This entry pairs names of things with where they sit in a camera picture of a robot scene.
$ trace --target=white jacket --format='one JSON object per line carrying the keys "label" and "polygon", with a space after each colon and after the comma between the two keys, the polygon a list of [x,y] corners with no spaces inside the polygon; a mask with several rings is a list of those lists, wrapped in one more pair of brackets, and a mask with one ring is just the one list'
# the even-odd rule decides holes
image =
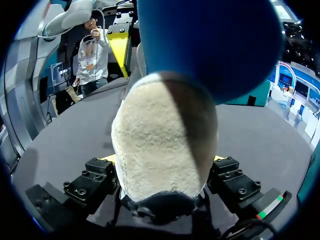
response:
{"label": "white jacket", "polygon": [[99,28],[100,40],[89,40],[84,42],[83,38],[80,42],[78,51],[78,70],[76,78],[80,79],[80,85],[108,77],[108,53],[112,52],[107,36],[104,39],[104,32],[107,34],[108,29]]}

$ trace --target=badge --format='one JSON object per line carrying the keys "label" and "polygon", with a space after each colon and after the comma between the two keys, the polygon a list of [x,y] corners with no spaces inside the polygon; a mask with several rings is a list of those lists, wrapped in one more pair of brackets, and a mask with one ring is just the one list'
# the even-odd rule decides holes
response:
{"label": "badge", "polygon": [[92,58],[85,60],[85,66],[88,71],[94,68],[94,63],[92,62]]}

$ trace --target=dark pants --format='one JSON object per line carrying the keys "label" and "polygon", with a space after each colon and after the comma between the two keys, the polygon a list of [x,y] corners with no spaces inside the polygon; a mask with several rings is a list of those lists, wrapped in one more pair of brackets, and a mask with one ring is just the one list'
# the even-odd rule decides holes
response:
{"label": "dark pants", "polygon": [[103,85],[106,85],[107,83],[108,83],[107,79],[103,77],[97,81],[90,81],[85,85],[81,85],[81,91],[82,91],[83,97],[84,98],[87,97],[89,94],[101,88]]}

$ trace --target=white fuzzy fabric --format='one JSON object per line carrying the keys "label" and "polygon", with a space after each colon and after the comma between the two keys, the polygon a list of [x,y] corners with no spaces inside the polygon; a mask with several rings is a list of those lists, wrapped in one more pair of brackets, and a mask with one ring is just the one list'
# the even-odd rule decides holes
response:
{"label": "white fuzzy fabric", "polygon": [[139,80],[112,124],[121,187],[135,202],[162,191],[199,194],[217,149],[211,97],[171,73]]}

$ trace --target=lanyard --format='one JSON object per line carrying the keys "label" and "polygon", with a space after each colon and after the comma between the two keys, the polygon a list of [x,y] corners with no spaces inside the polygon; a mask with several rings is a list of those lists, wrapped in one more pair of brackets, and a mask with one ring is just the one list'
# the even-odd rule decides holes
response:
{"label": "lanyard", "polygon": [[85,43],[85,55],[88,56],[89,52],[90,52],[90,56],[94,53],[94,49],[95,49],[95,42],[90,41],[90,46],[91,46],[91,51],[89,50],[89,42]]}

